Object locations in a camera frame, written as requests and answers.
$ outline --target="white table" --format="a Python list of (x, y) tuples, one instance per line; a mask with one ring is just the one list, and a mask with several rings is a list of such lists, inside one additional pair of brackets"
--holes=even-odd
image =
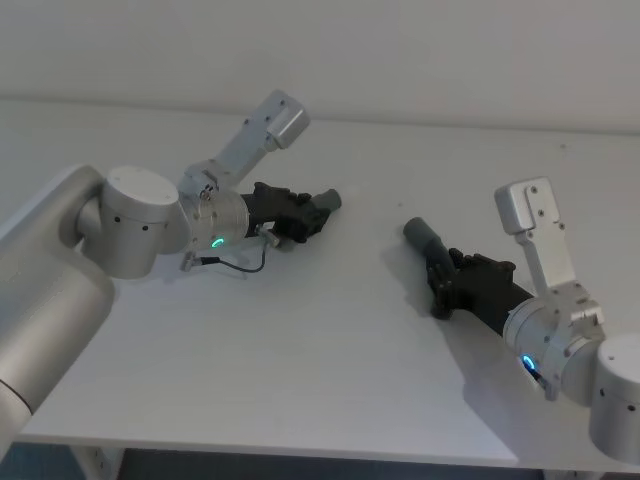
[[(179, 180), (240, 117), (0, 102), (0, 219), (74, 163)], [(314, 122), (262, 180), (344, 205), (265, 270), (119, 282), (104, 326), (21, 435), (29, 442), (633, 471), (599, 453), (588, 412), (534, 392), (501, 339), (428, 314), (423, 261), (400, 228), (423, 216), (449, 246), (514, 260), (493, 190), (548, 175), (580, 281), (608, 333), (638, 331), (640, 138)], [(258, 252), (243, 255), (257, 261)]]

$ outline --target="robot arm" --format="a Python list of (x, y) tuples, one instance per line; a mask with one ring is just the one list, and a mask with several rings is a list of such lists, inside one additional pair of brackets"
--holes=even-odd
[(103, 178), (74, 167), (0, 227), (0, 459), (109, 315), (110, 277), (144, 277), (160, 253), (193, 260), (256, 235), (275, 246), (322, 229), (340, 207), (335, 190), (232, 190), (308, 124), (304, 108), (275, 91), (218, 156), (189, 167), (178, 188), (142, 168)]
[(548, 400), (562, 392), (591, 407), (590, 436), (601, 451), (640, 463), (640, 337), (605, 340), (602, 310), (576, 280), (547, 178), (504, 186), (495, 200), (505, 232), (524, 248), (537, 296), (513, 282), (513, 263), (447, 251), (414, 218), (404, 233), (427, 260), (432, 314), (474, 313), (502, 336)]

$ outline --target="white wall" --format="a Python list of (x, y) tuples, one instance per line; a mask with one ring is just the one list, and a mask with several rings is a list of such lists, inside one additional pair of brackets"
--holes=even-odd
[(0, 96), (640, 131), (637, 0), (4, 0)]

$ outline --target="black cable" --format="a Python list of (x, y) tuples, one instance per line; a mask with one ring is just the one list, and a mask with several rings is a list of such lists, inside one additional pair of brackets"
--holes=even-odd
[(200, 262), (202, 265), (215, 265), (219, 263), (220, 265), (224, 265), (225, 267), (232, 268), (233, 270), (237, 270), (238, 272), (243, 273), (258, 273), (260, 270), (264, 268), (264, 264), (267, 260), (267, 242), (264, 242), (262, 246), (262, 259), (260, 261), (260, 266), (257, 268), (244, 268), (238, 265), (234, 265), (233, 263), (225, 262), (220, 257), (200, 257)]

